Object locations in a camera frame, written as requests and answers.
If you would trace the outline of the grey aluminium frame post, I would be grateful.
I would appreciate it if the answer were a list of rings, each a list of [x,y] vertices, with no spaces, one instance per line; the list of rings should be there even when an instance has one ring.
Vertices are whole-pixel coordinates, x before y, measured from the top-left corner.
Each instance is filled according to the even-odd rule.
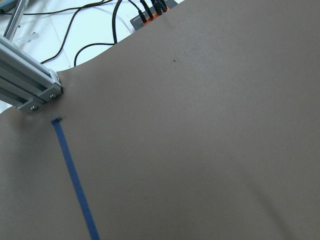
[[[0,100],[32,113],[63,94],[58,74],[0,37]]]

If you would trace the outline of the black orange connector strip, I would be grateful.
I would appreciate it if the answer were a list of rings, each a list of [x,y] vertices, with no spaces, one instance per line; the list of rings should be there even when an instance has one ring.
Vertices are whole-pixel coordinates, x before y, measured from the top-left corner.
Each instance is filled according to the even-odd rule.
[[[175,6],[177,6],[179,4],[175,0],[161,0],[160,2],[165,3],[165,6],[167,7],[167,11],[171,10],[172,8],[174,8]],[[146,22],[143,22],[143,20],[141,19],[141,16],[139,14],[130,20],[130,23],[135,31],[137,31],[137,30],[141,29],[142,27],[146,26],[147,24],[151,23],[152,21],[154,21],[155,19],[157,19],[160,16],[157,13],[157,11],[155,10],[154,6],[151,6],[149,8],[149,12],[153,15],[153,18],[151,18],[149,16],[148,11],[145,10],[142,12],[145,19],[146,19]]]

